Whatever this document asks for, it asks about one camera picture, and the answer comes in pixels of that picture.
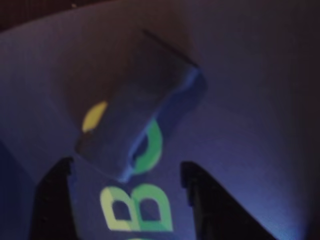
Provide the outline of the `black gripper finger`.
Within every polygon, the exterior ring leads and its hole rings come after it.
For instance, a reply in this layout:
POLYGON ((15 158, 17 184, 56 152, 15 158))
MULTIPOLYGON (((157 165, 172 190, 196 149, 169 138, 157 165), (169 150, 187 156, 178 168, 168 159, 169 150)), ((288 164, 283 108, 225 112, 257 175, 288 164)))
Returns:
POLYGON ((59 160, 36 187, 29 238, 31 240, 76 240, 68 177, 71 157, 59 160))
POLYGON ((204 168, 180 164, 181 185, 192 207, 197 240, 274 240, 204 168))

